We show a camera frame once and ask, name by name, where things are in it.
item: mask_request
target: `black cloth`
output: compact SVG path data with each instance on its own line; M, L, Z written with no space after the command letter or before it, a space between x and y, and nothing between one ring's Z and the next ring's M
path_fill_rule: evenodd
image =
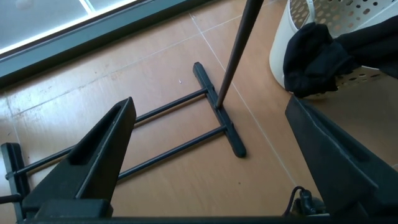
M287 45L285 89L297 97L336 91L335 76L351 73L361 65L398 78L396 24L398 16L337 39L330 36L324 24L303 26Z

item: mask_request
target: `vertical pole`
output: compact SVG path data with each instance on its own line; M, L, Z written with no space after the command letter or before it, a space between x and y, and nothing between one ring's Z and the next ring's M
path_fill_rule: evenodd
M226 67L223 84L221 85L221 90L218 94L217 108L220 108L223 105L226 92L231 85L232 78L235 75L236 68L238 67L243 50L249 40L251 30L253 29L263 2L264 0L248 0L246 2L238 33L236 34L234 47L232 48L228 66Z

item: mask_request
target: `floor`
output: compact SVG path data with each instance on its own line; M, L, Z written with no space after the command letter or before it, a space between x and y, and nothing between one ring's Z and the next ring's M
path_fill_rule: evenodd
M35 162L76 144L128 96L141 115L198 90L195 62L203 64L218 91L244 3L200 7L7 89L0 94L0 142L19 142L25 163ZM280 215L295 185L319 196L284 115L290 93L269 69L285 4L264 1L224 103L248 158L236 158L224 136L208 141L119 184L114 216ZM387 77L313 104L393 166L398 164L397 84ZM122 170L217 126L205 99L139 126ZM31 186L51 168L32 174ZM2 178L0 195L7 194ZM12 222L12 205L0 205L0 216Z

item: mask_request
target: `cable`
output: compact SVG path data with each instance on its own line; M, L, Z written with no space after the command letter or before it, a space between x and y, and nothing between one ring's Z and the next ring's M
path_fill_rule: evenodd
M10 203L10 202L20 202L22 197L20 194L8 195L0 197L0 204Z
M293 191L292 195L290 196L289 199L289 204L287 204L286 211L282 214L283 217L286 217L290 213L290 209L292 208L293 200L294 200L294 195L296 194L296 191L298 190L305 190L302 186L296 186Z

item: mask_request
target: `plastic basket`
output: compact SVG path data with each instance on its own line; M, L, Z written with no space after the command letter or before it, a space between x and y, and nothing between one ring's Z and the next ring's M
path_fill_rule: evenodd
M392 0L289 0L272 44L269 64L277 82L284 85L283 61L288 41L308 22L326 24L332 37L378 24L398 15L398 1ZM386 76L376 68L361 67L336 77L338 89L361 85ZM338 91L316 94L319 98Z

